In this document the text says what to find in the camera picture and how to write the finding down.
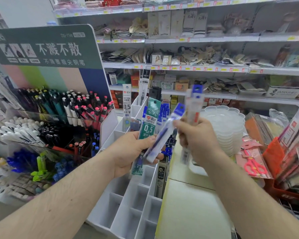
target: forearm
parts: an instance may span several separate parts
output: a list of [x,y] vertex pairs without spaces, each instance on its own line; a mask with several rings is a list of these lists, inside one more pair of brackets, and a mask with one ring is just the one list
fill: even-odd
[[113,176],[104,151],[0,221],[0,238],[73,238]]
[[299,238],[299,221],[224,152],[210,154],[203,167],[242,238]]

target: plastic bag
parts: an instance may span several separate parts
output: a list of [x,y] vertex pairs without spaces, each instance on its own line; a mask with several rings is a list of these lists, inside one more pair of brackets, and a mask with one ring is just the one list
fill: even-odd
[[283,128],[285,128],[289,124],[289,120],[283,112],[279,112],[271,108],[269,109],[269,116],[273,119],[278,119],[279,121],[281,121]]

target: stack of plastic containers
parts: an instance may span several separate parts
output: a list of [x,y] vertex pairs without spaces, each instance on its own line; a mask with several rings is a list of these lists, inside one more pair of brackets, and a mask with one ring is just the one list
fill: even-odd
[[217,140],[228,156],[240,151],[245,126],[244,114],[236,108],[208,106],[202,109],[200,116],[211,122]]

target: green display sign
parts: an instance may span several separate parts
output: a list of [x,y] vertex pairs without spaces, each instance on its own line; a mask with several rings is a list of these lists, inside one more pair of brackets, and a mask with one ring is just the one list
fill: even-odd
[[0,64],[102,69],[89,24],[0,29]]

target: green refill package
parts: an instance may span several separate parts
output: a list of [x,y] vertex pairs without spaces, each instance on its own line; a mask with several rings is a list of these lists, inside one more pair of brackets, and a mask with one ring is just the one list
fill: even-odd
[[[148,101],[146,115],[138,139],[144,139],[151,135],[154,135],[155,126],[156,126],[160,108],[161,108],[161,102],[150,97]],[[143,150],[139,155],[139,157],[133,162],[132,165],[133,175],[143,174],[143,155],[145,154],[145,152],[146,149]]]

